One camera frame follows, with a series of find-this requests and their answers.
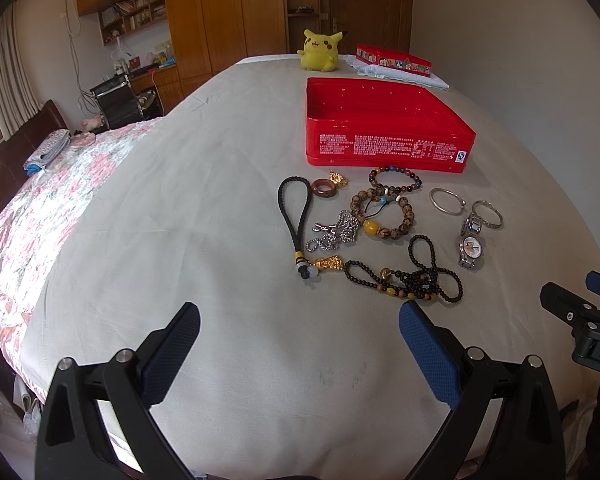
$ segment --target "red box on desk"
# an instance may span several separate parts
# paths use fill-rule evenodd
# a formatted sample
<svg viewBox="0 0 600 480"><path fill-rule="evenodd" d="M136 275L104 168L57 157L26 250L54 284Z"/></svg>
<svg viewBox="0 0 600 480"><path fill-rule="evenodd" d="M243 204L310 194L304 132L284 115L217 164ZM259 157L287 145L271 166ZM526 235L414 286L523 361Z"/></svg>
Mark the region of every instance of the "red box on desk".
<svg viewBox="0 0 600 480"><path fill-rule="evenodd" d="M356 57L367 64L387 66L403 72L431 77L431 63L429 61L399 50L359 43L356 47Z"/></svg>
<svg viewBox="0 0 600 480"><path fill-rule="evenodd" d="M406 166L461 173L475 132L428 90L361 78L310 77L306 158L314 166Z"/></svg>

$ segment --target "silver bracelet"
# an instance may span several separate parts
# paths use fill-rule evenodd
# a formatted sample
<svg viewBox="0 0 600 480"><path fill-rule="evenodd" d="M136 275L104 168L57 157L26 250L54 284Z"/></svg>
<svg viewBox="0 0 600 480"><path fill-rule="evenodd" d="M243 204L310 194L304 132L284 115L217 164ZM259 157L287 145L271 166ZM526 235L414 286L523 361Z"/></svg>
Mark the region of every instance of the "silver bracelet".
<svg viewBox="0 0 600 480"><path fill-rule="evenodd" d="M500 223L492 224L491 222L487 222L483 217L481 217L476 212L475 207L477 205L482 205L482 206L485 206L487 209L491 209L494 213L496 213L496 215L498 215L498 218L500 219ZM471 211L474 214L474 216L482 223L482 225L484 225L485 227L488 227L489 229L498 229L498 228L502 227L502 224L504 224L504 219L502 218L502 215L500 214L500 212L493 206L492 203L487 202L486 200L477 200L476 202L474 202L474 204L471 206Z"/></svg>
<svg viewBox="0 0 600 480"><path fill-rule="evenodd" d="M460 211L457 211L457 212L456 211L448 211L447 209L440 207L438 205L438 203L435 201L435 199L433 198L434 193L437 193L437 192L447 193L451 196L455 196L456 199L458 200L458 202L460 203ZM436 207L436 209L442 211L443 213L446 213L448 215L453 215L453 216L460 216L462 214L462 211L464 211L464 206L466 205L466 202L464 200L462 200L462 198L460 198L458 195L456 195L456 193L454 193L453 191L449 191L448 189L443 189L441 187L435 187L431 191L429 191L429 198L431 199L431 203Z"/></svg>

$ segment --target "metal screw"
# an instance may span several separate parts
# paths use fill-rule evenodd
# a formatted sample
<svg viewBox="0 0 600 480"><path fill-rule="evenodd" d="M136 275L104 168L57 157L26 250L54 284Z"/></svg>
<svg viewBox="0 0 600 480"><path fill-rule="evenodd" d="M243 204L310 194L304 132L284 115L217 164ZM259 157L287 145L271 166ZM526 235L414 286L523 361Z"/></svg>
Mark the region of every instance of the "metal screw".
<svg viewBox="0 0 600 480"><path fill-rule="evenodd" d="M529 357L526 358L526 360L529 361L529 364L533 368L539 368L542 366L542 359L539 358L537 355L530 355Z"/></svg>
<svg viewBox="0 0 600 480"><path fill-rule="evenodd" d="M484 358L484 352L480 350L477 346L472 346L466 351L466 354L469 356L469 359L473 359L474 361L480 361Z"/></svg>
<svg viewBox="0 0 600 480"><path fill-rule="evenodd" d="M68 370L73 363L74 362L71 360L70 357L65 357L58 363L58 368L60 368L61 370Z"/></svg>
<svg viewBox="0 0 600 480"><path fill-rule="evenodd" d="M131 361L131 358L134 356L134 351L129 348L125 348L116 354L116 361L119 363L126 363Z"/></svg>

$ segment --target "silver wristwatch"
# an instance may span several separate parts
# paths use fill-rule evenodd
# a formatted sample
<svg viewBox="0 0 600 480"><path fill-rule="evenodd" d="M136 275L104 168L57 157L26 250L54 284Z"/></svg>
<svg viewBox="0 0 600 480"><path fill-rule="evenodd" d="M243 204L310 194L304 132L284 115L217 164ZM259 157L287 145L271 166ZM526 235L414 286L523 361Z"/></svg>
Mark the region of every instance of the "silver wristwatch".
<svg viewBox="0 0 600 480"><path fill-rule="evenodd" d="M460 231L460 266L465 269L473 269L478 258L482 256L482 244L478 240L478 234L482 229L482 223L471 213L462 225Z"/></svg>

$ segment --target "yellow stuffed toy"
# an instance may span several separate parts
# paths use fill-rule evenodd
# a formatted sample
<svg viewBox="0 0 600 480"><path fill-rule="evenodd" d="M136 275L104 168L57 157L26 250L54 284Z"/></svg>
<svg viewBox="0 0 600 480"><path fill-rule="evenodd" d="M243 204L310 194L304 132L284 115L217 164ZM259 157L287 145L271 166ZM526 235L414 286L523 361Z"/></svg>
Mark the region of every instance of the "yellow stuffed toy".
<svg viewBox="0 0 600 480"><path fill-rule="evenodd" d="M342 39L343 33L325 36L306 29L304 35L306 36L304 50L298 50L301 56L300 64L306 70L323 72L334 70L338 66L338 42Z"/></svg>

